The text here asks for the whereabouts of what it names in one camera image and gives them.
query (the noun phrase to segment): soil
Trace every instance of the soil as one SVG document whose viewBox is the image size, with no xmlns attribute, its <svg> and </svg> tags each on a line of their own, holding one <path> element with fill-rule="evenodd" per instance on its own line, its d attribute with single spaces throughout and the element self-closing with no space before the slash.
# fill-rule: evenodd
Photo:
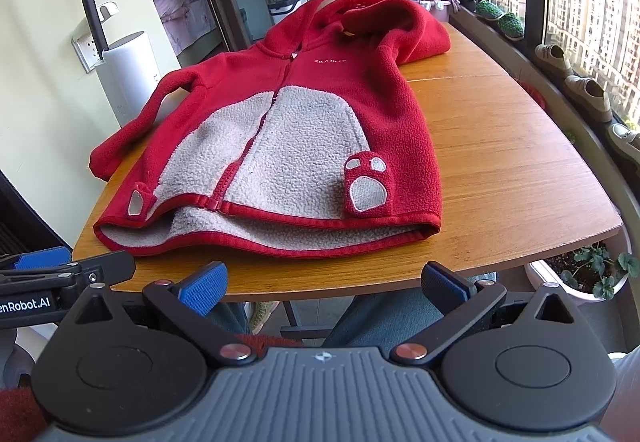
<svg viewBox="0 0 640 442">
<path fill-rule="evenodd" d="M 594 247 L 600 247 L 601 242 L 597 242 L 593 244 Z M 560 276 L 560 274 L 564 271 L 571 271 L 573 274 L 578 267 L 580 267 L 584 262 L 576 262 L 574 260 L 574 252 L 571 251 L 569 253 L 564 253 L 562 255 L 558 255 L 556 257 L 546 258 L 545 262 L 548 263 L 549 267 L 551 267 L 556 275 Z M 606 264 L 606 268 L 604 271 L 604 276 L 617 276 L 612 275 L 610 271 L 610 265 Z M 593 286 L 600 281 L 600 276 L 591 267 L 588 265 L 583 267 L 578 271 L 574 278 L 578 282 L 578 291 L 587 292 L 588 294 L 593 293 Z"/>
</svg>

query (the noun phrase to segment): metal screw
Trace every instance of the metal screw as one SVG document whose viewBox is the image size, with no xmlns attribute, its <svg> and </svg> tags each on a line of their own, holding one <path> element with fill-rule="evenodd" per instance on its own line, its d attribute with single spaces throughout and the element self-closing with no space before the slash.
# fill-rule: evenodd
<svg viewBox="0 0 640 442">
<path fill-rule="evenodd" d="M 251 355 L 251 348 L 241 343 L 230 343 L 220 348 L 220 355 L 231 361 L 242 361 Z"/>
<path fill-rule="evenodd" d="M 417 361 L 426 356 L 428 350 L 425 346 L 418 345 L 418 343 L 402 343 L 396 346 L 396 355 L 402 359 L 409 359 L 411 361 Z"/>
</svg>

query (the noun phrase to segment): jacket sleeve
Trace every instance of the jacket sleeve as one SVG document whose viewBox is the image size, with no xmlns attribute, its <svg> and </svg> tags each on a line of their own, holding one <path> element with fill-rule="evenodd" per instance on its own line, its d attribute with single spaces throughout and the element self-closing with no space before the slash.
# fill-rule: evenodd
<svg viewBox="0 0 640 442">
<path fill-rule="evenodd" d="M 164 98 L 178 88 L 191 89 L 198 78 L 194 69 L 181 69 L 164 76 L 146 102 L 140 115 L 123 126 L 91 152 L 89 169 L 95 177 L 109 180 L 122 162 L 132 142 L 147 133 L 156 120 Z"/>
<path fill-rule="evenodd" d="M 379 47 L 388 47 L 398 65 L 442 54 L 451 47 L 447 29 L 412 0 L 384 0 L 348 11 L 342 25 L 356 35 L 384 33 Z"/>
</svg>

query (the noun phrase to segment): potted plant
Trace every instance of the potted plant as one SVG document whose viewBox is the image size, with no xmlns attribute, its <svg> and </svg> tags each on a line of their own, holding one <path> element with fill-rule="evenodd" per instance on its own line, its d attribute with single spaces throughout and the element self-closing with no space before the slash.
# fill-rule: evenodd
<svg viewBox="0 0 640 442">
<path fill-rule="evenodd" d="M 556 257 L 527 263 L 525 270 L 537 288 L 543 282 L 558 283 L 577 305 L 612 299 L 627 278 L 640 273 L 640 262 L 630 254 L 626 228 L 603 242 Z"/>
</svg>

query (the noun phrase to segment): window sill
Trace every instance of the window sill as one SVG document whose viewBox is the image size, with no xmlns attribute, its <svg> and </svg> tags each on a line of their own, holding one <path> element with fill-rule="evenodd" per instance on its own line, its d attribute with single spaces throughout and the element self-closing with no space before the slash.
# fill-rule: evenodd
<svg viewBox="0 0 640 442">
<path fill-rule="evenodd" d="M 528 83 L 542 94 L 554 123 L 564 132 L 571 132 L 575 136 L 575 148 L 620 210 L 633 252 L 640 252 L 640 206 L 634 193 L 596 133 L 558 88 L 527 59 L 523 42 L 517 46 L 508 42 L 464 8 L 451 15 L 449 23 L 482 48 L 511 77 Z M 616 301 L 625 342 L 632 349 L 640 345 L 640 278 L 630 279 L 629 285 L 616 294 Z"/>
</svg>

